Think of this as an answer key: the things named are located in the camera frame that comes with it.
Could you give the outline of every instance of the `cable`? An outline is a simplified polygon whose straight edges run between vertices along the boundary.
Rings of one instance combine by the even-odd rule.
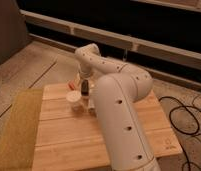
[[[164,97],[161,97],[159,99],[159,101],[162,101],[164,99],[170,99],[170,100],[173,100],[175,102],[177,102],[179,104],[179,106],[177,107],[174,107],[173,109],[170,110],[169,112],[169,120],[172,124],[172,126],[180,133],[184,134],[184,135],[188,135],[192,138],[196,138],[200,143],[201,143],[201,140],[198,138],[198,136],[201,135],[200,132],[200,123],[199,123],[199,120],[196,118],[195,114],[190,110],[190,109],[194,109],[196,111],[198,111],[199,114],[201,114],[201,108],[197,107],[195,105],[195,101],[196,99],[198,99],[198,97],[200,97],[201,94],[199,94],[198,96],[196,96],[193,100],[192,100],[192,105],[184,105],[179,99],[175,98],[175,97],[172,97],[172,96],[164,96]],[[184,130],[181,130],[180,128],[178,128],[178,126],[175,124],[173,118],[172,118],[172,115],[173,113],[176,111],[176,110],[179,110],[179,109],[184,109],[185,111],[188,112],[188,114],[193,118],[193,120],[195,121],[196,123],[196,129],[192,132],[187,132],[187,131],[184,131]],[[191,171],[191,165],[194,165],[197,169],[201,170],[201,168],[194,162],[190,161],[189,160],[189,157],[185,151],[185,149],[183,148],[183,146],[181,145],[182,149],[183,149],[183,154],[186,158],[186,162],[183,163],[182,165],[182,171],[184,170],[185,166],[188,165],[188,170]]]

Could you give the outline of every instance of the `dark background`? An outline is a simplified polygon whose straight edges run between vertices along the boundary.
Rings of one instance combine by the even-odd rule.
[[[17,0],[21,9],[201,53],[201,13],[130,0]],[[30,32],[73,45],[90,41],[28,25]],[[123,50],[99,44],[106,55]],[[130,53],[129,60],[201,82],[201,71]]]

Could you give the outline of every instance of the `wood grain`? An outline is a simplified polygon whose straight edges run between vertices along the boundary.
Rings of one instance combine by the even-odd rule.
[[[109,165],[98,121],[75,113],[65,99],[67,84],[44,88],[33,170],[82,170]],[[179,154],[180,144],[154,92],[134,104],[156,157]]]

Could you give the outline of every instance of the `tiled floor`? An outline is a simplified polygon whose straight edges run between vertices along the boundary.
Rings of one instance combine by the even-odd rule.
[[[18,57],[11,58],[0,67],[0,113],[11,104],[18,91],[28,87],[41,88],[46,84],[66,82],[73,79],[78,71],[78,63],[72,53],[39,42],[33,42],[27,48],[28,50],[25,49],[20,52]],[[200,92],[160,80],[154,80],[153,89],[158,98],[173,96],[187,105],[191,104],[193,98],[200,94]],[[195,103],[201,107],[201,95]],[[165,100],[161,104],[167,115],[177,105],[169,100]],[[9,111],[0,119],[0,134],[8,115]],[[177,112],[174,120],[180,128],[186,131],[193,130],[196,127],[191,117],[184,111]],[[177,136],[189,154],[190,160],[201,167],[201,143],[195,138],[190,138],[178,132]],[[186,159],[182,154],[159,159],[163,171],[181,170],[181,166],[185,161]],[[196,171],[198,169],[192,166],[192,170]]]

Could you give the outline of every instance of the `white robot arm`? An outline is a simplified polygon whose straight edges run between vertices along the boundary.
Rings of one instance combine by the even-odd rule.
[[[113,170],[159,171],[133,107],[133,102],[146,97],[152,88],[149,73],[101,57],[95,44],[78,48],[75,54],[80,77],[90,77],[92,68],[107,74],[97,81],[93,100]]]

